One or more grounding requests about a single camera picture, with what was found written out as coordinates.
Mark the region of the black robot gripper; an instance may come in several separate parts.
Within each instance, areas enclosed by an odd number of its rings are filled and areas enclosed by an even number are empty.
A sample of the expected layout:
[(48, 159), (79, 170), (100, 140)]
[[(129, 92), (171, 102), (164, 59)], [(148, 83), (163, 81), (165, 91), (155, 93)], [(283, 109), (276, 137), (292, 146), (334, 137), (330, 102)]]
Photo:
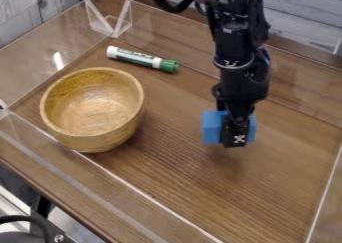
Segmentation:
[[(255, 104), (268, 95), (271, 58), (264, 48), (258, 48), (247, 67), (220, 70), (220, 81), (212, 86), (216, 110), (230, 111), (234, 118), (247, 118)], [(244, 147), (248, 142), (251, 122), (238, 124), (230, 115), (222, 116), (222, 144), (224, 148)]]

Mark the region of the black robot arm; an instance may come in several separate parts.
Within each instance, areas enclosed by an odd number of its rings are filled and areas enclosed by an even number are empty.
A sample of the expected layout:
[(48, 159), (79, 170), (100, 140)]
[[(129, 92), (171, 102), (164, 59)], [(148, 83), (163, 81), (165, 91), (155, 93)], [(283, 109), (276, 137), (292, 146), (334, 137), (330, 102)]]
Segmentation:
[(195, 0), (205, 7), (215, 43), (212, 63), (219, 83), (212, 87), (216, 100), (219, 143), (243, 147), (255, 136), (255, 105), (268, 95), (271, 59), (263, 43), (270, 24), (263, 0)]

